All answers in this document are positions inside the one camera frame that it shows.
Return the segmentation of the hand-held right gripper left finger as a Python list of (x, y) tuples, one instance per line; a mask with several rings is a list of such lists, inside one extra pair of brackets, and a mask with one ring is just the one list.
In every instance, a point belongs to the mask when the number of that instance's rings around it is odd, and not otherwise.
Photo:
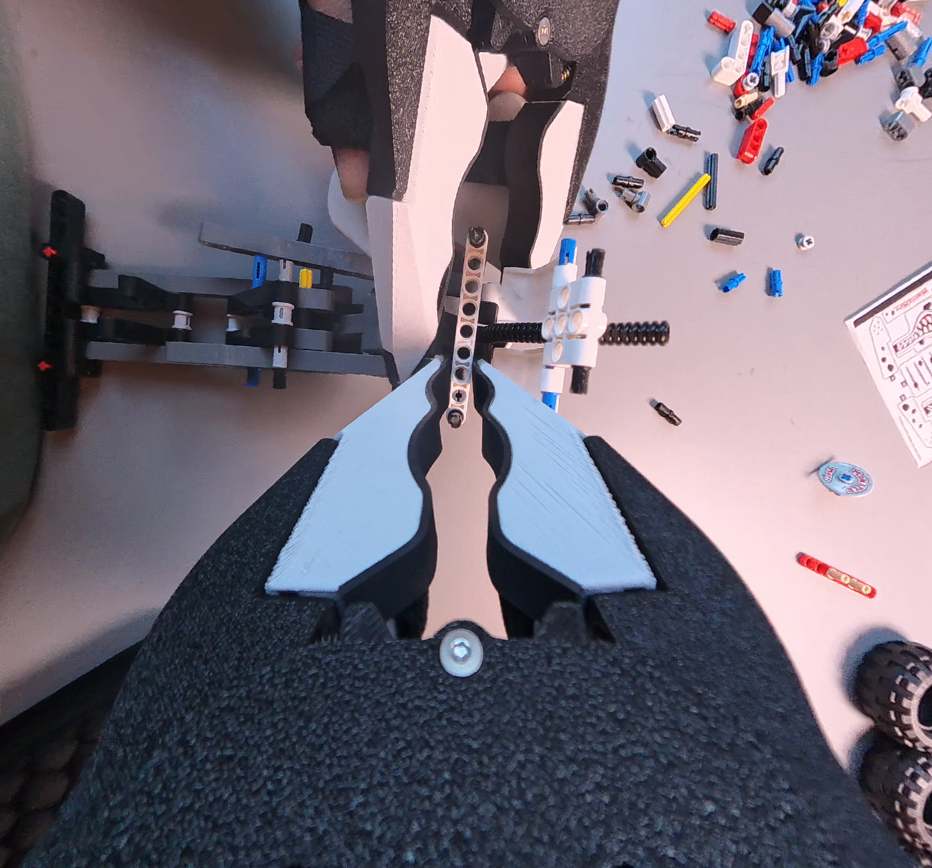
[(266, 581), (266, 594), (414, 601), (433, 579), (426, 474), (439, 455), (431, 361), (335, 438), (336, 448)]

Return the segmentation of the toy brick model car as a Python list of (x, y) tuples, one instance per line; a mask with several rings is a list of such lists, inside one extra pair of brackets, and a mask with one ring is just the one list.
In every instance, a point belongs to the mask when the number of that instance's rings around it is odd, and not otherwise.
[(247, 370), (276, 388), (291, 372), (390, 373), (369, 258), (296, 241), (202, 227), (200, 243), (250, 259), (245, 276), (117, 271), (86, 245), (86, 205), (50, 198), (44, 348), (37, 362), (45, 430), (76, 427), (81, 380), (104, 361)]

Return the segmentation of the person's green sweatshirt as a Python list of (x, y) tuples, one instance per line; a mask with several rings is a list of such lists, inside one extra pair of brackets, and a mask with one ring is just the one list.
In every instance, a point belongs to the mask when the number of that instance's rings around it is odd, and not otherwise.
[(35, 372), (41, 350), (39, 261), (31, 240), (31, 158), (25, 99), (6, 15), (1, 19), (1, 547), (28, 505), (41, 451)]

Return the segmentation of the sticker sheet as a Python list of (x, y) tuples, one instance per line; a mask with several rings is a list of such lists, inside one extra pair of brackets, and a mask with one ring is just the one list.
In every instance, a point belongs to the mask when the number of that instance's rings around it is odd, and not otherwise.
[(931, 266), (846, 319), (917, 466), (931, 462)]

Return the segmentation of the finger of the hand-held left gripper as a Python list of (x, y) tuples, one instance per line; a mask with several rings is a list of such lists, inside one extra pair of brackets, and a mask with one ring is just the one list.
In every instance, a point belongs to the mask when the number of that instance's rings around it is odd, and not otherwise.
[(401, 199), (366, 203), (382, 346), (409, 377), (438, 328), (453, 255), (453, 212), (487, 122), (483, 69), (468, 38), (430, 21), (409, 183)]
[(576, 200), (583, 115), (572, 101), (534, 103), (516, 93), (491, 98), (478, 182), (507, 191), (499, 269), (540, 268), (551, 260)]

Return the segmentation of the light grey brick beam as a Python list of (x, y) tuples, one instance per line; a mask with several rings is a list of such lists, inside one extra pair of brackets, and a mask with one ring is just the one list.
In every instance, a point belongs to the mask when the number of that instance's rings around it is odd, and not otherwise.
[(487, 243), (485, 229), (475, 226), (470, 229), (464, 246), (447, 411), (448, 423), (453, 428), (459, 428), (465, 420), (471, 396), (472, 362)]

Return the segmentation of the pile of small brick pieces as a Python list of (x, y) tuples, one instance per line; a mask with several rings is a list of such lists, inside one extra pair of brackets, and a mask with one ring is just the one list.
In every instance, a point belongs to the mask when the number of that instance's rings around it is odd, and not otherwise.
[(881, 120), (893, 140), (930, 121), (930, 35), (922, 21), (930, 0), (763, 0), (742, 22), (718, 11), (707, 23), (728, 38), (710, 70), (732, 95), (740, 123), (767, 117), (792, 84), (818, 85), (888, 57), (896, 86)]

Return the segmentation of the black toy tyre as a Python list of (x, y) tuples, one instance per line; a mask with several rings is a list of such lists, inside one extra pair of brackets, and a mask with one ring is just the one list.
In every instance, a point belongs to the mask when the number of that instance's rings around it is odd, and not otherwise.
[(878, 736), (859, 771), (861, 789), (903, 844), (931, 853), (930, 751)]
[(883, 734), (931, 749), (931, 649), (887, 641), (870, 649), (856, 672), (856, 706)]

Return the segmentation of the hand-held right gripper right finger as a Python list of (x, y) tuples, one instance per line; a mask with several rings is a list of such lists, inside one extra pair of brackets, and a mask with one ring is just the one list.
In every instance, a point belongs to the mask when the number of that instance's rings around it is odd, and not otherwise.
[(656, 578), (573, 424), (481, 361), (476, 403), (496, 475), (489, 571), (505, 597), (653, 590)]

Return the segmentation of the round grey disc piece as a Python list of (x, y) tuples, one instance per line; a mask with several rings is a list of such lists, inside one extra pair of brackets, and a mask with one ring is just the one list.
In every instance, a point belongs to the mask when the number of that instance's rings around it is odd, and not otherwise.
[(822, 463), (815, 468), (814, 474), (824, 488), (839, 497), (866, 496), (874, 487), (873, 480), (865, 469), (838, 460)]

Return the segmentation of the black mesh chair seat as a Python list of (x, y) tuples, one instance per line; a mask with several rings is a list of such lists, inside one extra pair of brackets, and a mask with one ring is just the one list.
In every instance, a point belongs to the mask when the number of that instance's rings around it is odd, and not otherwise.
[(2, 866), (18, 866), (52, 826), (140, 647), (118, 653), (2, 726)]

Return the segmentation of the yellow brick axle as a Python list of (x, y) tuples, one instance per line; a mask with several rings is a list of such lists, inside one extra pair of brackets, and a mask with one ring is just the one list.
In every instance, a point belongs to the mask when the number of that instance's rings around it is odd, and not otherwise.
[(686, 208), (699, 196), (699, 194), (710, 184), (711, 175), (704, 173), (697, 175), (693, 179), (692, 185), (684, 188), (680, 197), (672, 201), (670, 205), (659, 216), (659, 223), (662, 228), (668, 228), (674, 221), (686, 210)]

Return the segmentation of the red brick beam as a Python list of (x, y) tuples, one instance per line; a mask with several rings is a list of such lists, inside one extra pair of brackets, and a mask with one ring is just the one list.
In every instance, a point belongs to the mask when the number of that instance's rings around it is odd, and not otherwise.
[(796, 562), (799, 566), (817, 573), (818, 575), (833, 581), (834, 583), (840, 584), (846, 587), (849, 590), (852, 590), (859, 595), (862, 595), (868, 599), (874, 599), (877, 596), (877, 589), (875, 586), (866, 583), (863, 580), (860, 580), (856, 576), (843, 571), (830, 563), (819, 560), (807, 553), (799, 552), (796, 555)]

